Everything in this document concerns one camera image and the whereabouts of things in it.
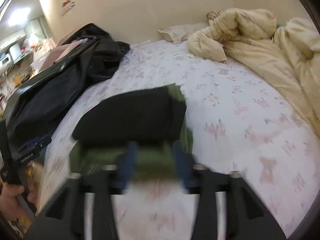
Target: human hand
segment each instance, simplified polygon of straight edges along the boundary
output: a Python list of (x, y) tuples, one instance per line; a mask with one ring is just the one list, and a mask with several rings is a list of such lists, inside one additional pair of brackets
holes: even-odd
[[(28, 201), (31, 203), (36, 202), (36, 189), (32, 179), (28, 180)], [(19, 217), (26, 216), (25, 211), (18, 203), (16, 196), (25, 191), (22, 185), (12, 185), (7, 182), (4, 183), (0, 195), (0, 211), (8, 221), (15, 220)]]

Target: blanket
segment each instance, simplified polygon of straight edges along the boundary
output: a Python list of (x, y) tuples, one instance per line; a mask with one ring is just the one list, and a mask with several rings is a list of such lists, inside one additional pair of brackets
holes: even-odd
[(293, 18), (276, 28), (265, 9), (230, 8), (188, 38), (195, 56), (245, 64), (277, 89), (320, 138), (320, 35), (314, 24)]

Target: floral print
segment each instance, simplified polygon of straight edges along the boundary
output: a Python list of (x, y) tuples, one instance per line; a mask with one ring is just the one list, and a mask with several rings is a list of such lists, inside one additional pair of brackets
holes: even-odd
[[(290, 236), (320, 188), (320, 143), (309, 125), (273, 87), (232, 58), (223, 64), (188, 57), (186, 42), (132, 48), (113, 78), (87, 89), (52, 136), (41, 205), (69, 174), (71, 134), (87, 111), (115, 94), (176, 83), (186, 97), (197, 161), (217, 172), (240, 171)], [(131, 182), (113, 201), (122, 240), (191, 238), (196, 196), (186, 195), (180, 181)], [(222, 218), (225, 208), (220, 202), (219, 207)], [(224, 234), (218, 231), (218, 239)]]

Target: green fabric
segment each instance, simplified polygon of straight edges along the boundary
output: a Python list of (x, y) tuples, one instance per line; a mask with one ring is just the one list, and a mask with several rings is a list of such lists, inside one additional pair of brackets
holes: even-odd
[[(180, 92), (180, 86), (166, 86), (169, 95), (178, 101), (185, 101)], [(187, 128), (186, 119), (183, 122), (180, 139), (185, 152), (192, 153), (192, 132)], [(71, 172), (87, 175), (103, 166), (114, 164), (116, 157), (126, 151), (126, 147), (90, 147), (77, 142), (70, 152)], [(139, 146), (135, 163), (133, 180), (173, 179), (176, 178), (171, 145), (164, 142), (159, 146)]]

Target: white appliance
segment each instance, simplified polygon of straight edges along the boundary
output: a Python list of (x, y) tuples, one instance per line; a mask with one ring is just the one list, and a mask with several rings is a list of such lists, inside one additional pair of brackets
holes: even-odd
[(0, 61), (0, 75), (2, 75), (7, 69), (11, 68), (13, 60), (10, 54), (6, 54), (5, 57)]
[(18, 43), (10, 47), (9, 53), (12, 57), (13, 62), (21, 55), (21, 48)]

